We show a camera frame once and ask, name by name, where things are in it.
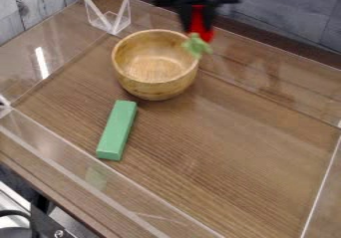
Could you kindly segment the clear acrylic tray wall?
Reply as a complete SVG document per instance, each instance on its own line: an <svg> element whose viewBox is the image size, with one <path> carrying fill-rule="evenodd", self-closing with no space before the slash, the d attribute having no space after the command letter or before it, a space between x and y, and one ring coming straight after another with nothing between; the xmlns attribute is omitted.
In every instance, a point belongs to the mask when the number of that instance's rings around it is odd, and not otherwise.
<svg viewBox="0 0 341 238"><path fill-rule="evenodd" d="M139 0L79 0L0 46L0 163L104 238L341 238L341 59L229 31L186 91L131 95L112 50L181 33ZM119 161L96 148L138 104Z"/></svg>

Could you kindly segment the green rectangular block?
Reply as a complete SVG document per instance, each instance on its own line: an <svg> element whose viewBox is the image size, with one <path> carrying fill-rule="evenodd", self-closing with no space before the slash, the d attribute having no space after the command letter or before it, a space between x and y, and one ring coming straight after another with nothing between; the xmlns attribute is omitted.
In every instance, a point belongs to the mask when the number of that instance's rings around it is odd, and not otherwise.
<svg viewBox="0 0 341 238"><path fill-rule="evenodd" d="M136 112L138 104L135 102L115 101L96 148L98 158L114 161L122 159Z"/></svg>

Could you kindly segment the red plush strawberry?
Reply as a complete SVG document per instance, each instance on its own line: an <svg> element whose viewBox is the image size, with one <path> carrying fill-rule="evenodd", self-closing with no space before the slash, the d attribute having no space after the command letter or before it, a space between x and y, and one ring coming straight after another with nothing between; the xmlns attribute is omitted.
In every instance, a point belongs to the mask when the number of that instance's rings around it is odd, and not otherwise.
<svg viewBox="0 0 341 238"><path fill-rule="evenodd" d="M214 36L213 28L205 27L203 5L191 5L190 12L182 20L187 39L182 46L199 59L205 53L211 53L210 42Z"/></svg>

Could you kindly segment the wooden bowl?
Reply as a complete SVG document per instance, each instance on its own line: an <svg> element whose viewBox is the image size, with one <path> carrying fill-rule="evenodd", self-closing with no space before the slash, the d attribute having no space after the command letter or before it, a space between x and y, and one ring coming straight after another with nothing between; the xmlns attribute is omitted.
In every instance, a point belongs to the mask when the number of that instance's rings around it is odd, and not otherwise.
<svg viewBox="0 0 341 238"><path fill-rule="evenodd" d="M189 37L177 31L150 29L124 37L111 58L123 89L148 101L168 100L190 87L198 59L182 44Z"/></svg>

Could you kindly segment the black equipment lower left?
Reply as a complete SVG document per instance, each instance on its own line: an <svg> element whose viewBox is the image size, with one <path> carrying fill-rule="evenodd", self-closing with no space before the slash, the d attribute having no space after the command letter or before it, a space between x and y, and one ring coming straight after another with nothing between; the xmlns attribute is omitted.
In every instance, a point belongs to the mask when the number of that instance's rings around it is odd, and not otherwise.
<svg viewBox="0 0 341 238"><path fill-rule="evenodd" d="M79 238L35 205L28 210L0 209L0 224L3 218L27 223L0 226L0 238Z"/></svg>

